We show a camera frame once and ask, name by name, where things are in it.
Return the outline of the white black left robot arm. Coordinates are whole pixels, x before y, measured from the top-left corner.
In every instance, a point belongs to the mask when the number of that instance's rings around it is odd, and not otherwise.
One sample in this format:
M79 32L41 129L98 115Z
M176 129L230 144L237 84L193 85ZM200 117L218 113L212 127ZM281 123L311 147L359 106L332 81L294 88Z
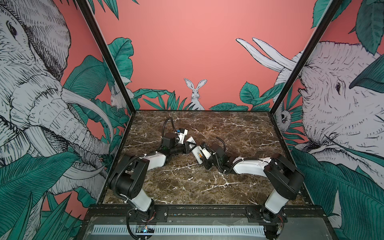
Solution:
M157 151L138 156L125 154L108 178L107 186L115 197L129 203L147 221L155 214L154 200L143 190L147 171L163 167L172 156L197 149L193 137L167 133Z

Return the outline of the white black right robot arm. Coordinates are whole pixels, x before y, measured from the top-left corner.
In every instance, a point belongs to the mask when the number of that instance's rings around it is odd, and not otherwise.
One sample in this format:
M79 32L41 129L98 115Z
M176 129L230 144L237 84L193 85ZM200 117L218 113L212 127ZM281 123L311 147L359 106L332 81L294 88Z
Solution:
M304 175L281 154L259 159L230 157L220 146L210 148L206 144L193 147L191 152L207 170L215 166L225 175L248 174L267 178L274 188L260 209L260 216L267 223L284 221L284 206L297 198L304 183Z

